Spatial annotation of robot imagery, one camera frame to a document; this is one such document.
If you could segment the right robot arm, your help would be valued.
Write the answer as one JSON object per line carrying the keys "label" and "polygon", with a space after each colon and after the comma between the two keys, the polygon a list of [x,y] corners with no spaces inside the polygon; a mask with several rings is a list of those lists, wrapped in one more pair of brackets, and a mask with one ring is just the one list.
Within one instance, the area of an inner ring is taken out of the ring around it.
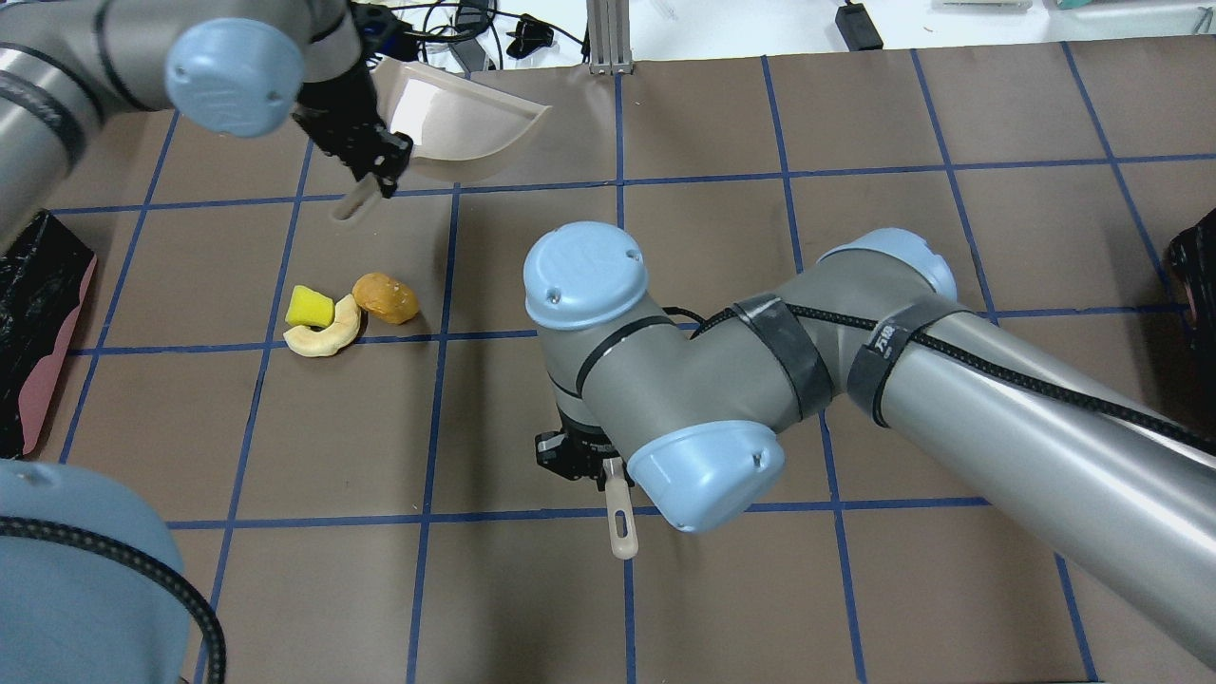
{"label": "right robot arm", "polygon": [[848,398],[1214,665],[1214,442],[969,312],[925,239],[869,231],[694,333],[607,222],[544,234],[522,284],[561,416],[544,467],[634,481],[705,533],[772,489],[786,428]]}

